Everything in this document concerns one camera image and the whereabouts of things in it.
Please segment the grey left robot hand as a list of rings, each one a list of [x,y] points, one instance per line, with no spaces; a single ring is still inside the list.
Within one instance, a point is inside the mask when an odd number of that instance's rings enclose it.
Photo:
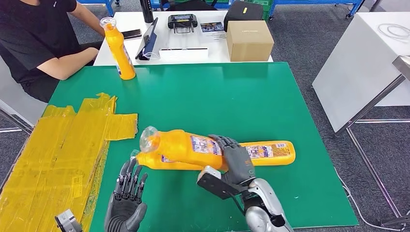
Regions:
[[[142,202],[147,174],[136,157],[126,161],[116,179],[104,218],[106,232],[136,232],[144,219],[147,205]]]

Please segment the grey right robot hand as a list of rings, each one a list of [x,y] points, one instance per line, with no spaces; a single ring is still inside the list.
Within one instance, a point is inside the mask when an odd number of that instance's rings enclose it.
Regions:
[[[248,186],[255,179],[255,168],[246,148],[230,137],[214,134],[208,137],[219,145],[228,166],[222,180],[229,184]]]

